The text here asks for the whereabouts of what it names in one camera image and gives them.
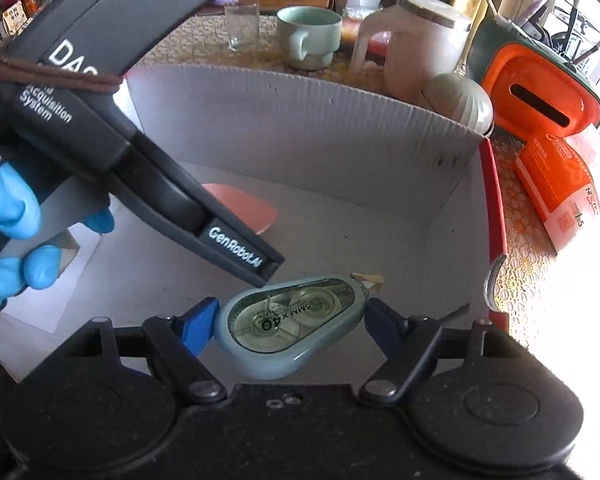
mug handle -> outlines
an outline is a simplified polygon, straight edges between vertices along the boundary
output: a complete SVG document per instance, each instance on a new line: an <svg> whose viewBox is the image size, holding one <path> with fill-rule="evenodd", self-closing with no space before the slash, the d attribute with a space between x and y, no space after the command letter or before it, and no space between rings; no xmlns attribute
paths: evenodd
<svg viewBox="0 0 600 480"><path fill-rule="evenodd" d="M293 59L304 61L306 50L302 48L302 44L308 35L308 30L295 30L289 36L289 53Z"/></svg>
<svg viewBox="0 0 600 480"><path fill-rule="evenodd" d="M387 9L378 10L362 20L358 28L356 43L353 46L353 54L351 55L351 64L349 66L351 73L357 73L362 70L362 64L365 62L366 50L371 38L378 32L402 30L404 27L400 26L401 23L410 23L410 20L406 20L404 17L406 14L402 7L395 5Z"/></svg>

orange container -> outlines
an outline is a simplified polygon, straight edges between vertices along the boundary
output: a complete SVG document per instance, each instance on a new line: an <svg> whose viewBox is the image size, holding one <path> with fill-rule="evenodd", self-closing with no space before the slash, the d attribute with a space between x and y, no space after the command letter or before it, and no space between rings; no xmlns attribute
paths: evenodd
<svg viewBox="0 0 600 480"><path fill-rule="evenodd" d="M494 55L481 82L495 123L521 140L568 137L600 123L600 102L577 79L523 44Z"/></svg>

round black pad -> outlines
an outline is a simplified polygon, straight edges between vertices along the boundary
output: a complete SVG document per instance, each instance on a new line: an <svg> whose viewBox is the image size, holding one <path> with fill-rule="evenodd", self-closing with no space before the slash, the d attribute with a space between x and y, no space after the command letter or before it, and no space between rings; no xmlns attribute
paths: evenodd
<svg viewBox="0 0 600 480"><path fill-rule="evenodd" d="M437 452L471 470L531 472L563 462L582 425L574 393L534 359L481 358L432 377L408 417Z"/></svg>
<svg viewBox="0 0 600 480"><path fill-rule="evenodd" d="M121 365L89 360L68 359L38 376L36 370L14 390L4 434L18 460L102 470L145 455L170 430L176 404L167 388Z"/></svg>

table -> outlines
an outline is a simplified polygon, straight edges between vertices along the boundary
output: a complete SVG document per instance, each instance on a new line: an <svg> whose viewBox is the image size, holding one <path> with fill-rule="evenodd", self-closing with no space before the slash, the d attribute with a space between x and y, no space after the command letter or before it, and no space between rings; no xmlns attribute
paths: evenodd
<svg viewBox="0 0 600 480"><path fill-rule="evenodd" d="M227 48L223 16L187 20L138 63L207 63L273 70L388 95L381 68L348 71L349 55L337 53L331 67L301 72L282 65L273 16L260 19L257 52ZM556 254L531 201L513 171L522 145L504 133L493 143L504 204L509 257L495 286L498 308L510 314L512 336L580 397L585 423L570 458L584 478L600 479L600 239Z"/></svg>

screw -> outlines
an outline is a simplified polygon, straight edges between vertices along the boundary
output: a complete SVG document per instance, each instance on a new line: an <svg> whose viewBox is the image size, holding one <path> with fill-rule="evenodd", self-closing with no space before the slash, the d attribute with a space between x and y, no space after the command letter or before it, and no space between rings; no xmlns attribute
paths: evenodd
<svg viewBox="0 0 600 480"><path fill-rule="evenodd" d="M215 381L196 381L189 385L189 391L196 397L208 399L222 392L222 386Z"/></svg>
<svg viewBox="0 0 600 480"><path fill-rule="evenodd" d="M280 399L269 399L267 401L267 407L271 408L272 410L281 410L285 407L285 403Z"/></svg>
<svg viewBox="0 0 600 480"><path fill-rule="evenodd" d="M297 406L302 402L302 399L295 395L285 394L283 398L285 399L285 404L289 406Z"/></svg>
<svg viewBox="0 0 600 480"><path fill-rule="evenodd" d="M376 397L391 397L398 387L391 381L376 379L365 384L365 390Z"/></svg>

